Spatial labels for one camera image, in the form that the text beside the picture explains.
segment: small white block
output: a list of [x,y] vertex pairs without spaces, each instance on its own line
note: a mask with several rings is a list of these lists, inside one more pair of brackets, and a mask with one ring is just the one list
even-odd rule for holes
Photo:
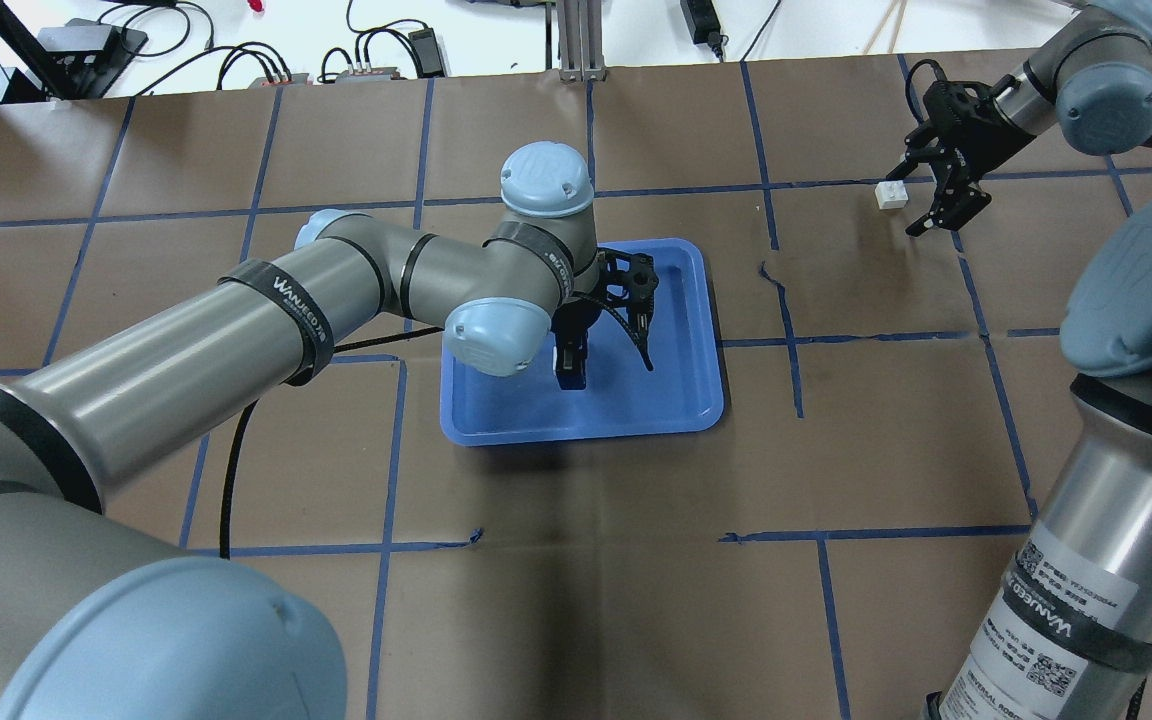
[[886,181],[874,185],[874,197],[879,210],[901,210],[909,205],[909,192],[905,192],[905,181]]

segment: metal bracket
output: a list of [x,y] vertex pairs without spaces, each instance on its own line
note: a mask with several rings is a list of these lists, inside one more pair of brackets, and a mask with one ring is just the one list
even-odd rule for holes
[[558,53],[562,82],[604,79],[602,0],[558,0]]

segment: white floor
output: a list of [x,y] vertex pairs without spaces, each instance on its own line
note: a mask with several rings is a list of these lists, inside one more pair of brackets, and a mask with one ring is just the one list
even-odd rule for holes
[[[215,41],[260,40],[278,47],[294,73],[319,74],[326,50],[351,47],[344,24],[346,0],[265,0],[265,13],[252,13],[244,0],[197,0],[215,18]],[[730,36],[730,59],[745,53],[776,0],[714,0],[723,31]],[[509,8],[479,0],[356,0],[356,26],[393,18],[430,23],[450,74],[536,73],[545,66],[544,9]],[[1073,10],[1052,0],[785,0],[751,59],[925,53],[932,50],[994,50],[1041,45],[1068,22]],[[73,17],[96,18],[111,7],[99,0],[13,0],[9,6],[26,26],[59,26]],[[888,8],[897,8],[888,13]],[[128,17],[119,10],[109,22]],[[893,36],[896,20],[900,32]],[[717,61],[704,46],[694,46],[685,32],[679,0],[602,0],[604,54],[616,65],[687,65]],[[184,23],[172,12],[157,12],[136,23],[150,33],[146,51],[170,46]],[[168,56],[137,60],[112,94],[134,94],[166,70],[200,50],[206,23],[195,18],[195,31],[182,50]],[[17,65],[0,41],[6,65]],[[164,82],[157,92],[187,92],[215,86],[223,53],[189,65]],[[378,37],[372,44],[376,65],[397,65],[411,76],[410,61],[395,41]],[[244,60],[226,88],[242,88],[257,68]]]

